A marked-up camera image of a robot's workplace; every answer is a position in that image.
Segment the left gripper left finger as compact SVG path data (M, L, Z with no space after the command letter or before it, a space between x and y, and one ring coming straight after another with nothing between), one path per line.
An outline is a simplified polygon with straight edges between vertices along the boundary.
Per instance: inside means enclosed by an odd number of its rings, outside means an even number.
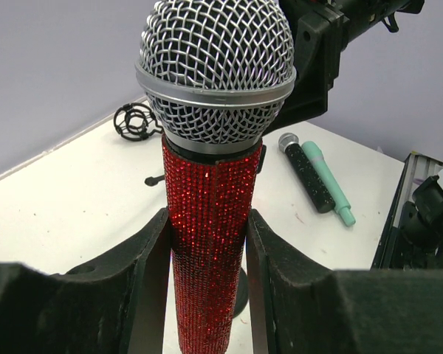
M65 274L0 263L0 353L161 353L168 211Z

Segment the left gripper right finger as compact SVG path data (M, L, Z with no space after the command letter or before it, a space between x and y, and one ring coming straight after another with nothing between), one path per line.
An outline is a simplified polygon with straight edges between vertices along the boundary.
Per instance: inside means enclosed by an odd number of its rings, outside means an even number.
M247 277L255 353L443 353L443 269L332 271L253 210Z

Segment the red glitter microphone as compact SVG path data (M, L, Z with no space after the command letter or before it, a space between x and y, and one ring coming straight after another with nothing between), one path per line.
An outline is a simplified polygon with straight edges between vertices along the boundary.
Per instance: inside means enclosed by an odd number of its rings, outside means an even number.
M163 128L179 347L224 353L262 136L294 88L274 1L158 1L136 76Z

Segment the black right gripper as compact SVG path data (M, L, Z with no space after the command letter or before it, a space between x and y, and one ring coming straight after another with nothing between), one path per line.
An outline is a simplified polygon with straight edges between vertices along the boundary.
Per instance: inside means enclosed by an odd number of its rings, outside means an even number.
M295 86L276 128L319 117L328 109L328 94L338 74L341 44L382 23L399 31L396 13L420 14L424 0L280 1L294 38Z

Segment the round-base mic stand with clip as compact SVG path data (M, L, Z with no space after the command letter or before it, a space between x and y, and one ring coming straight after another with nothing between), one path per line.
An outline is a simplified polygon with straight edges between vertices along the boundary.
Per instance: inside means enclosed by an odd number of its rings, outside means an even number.
M259 166L257 169L257 174L259 174L262 170L266 152L267 152L267 146L262 145L260 162L259 162ZM145 183L148 186L154 186L158 182L162 181L163 179L164 179L164 176L147 177L147 179L145 180ZM87 263L78 265L78 266L70 269L68 272L66 272L66 275L87 274L87 273L93 272L95 269L96 269L95 265L92 265L89 262L87 262ZM241 268L240 272L239 272L239 277L238 277L236 303L235 303L234 311L233 311L234 318L236 318L238 315L240 315L241 312L246 308L247 303L248 303L248 299L249 299L249 294L248 294L247 272L243 268Z

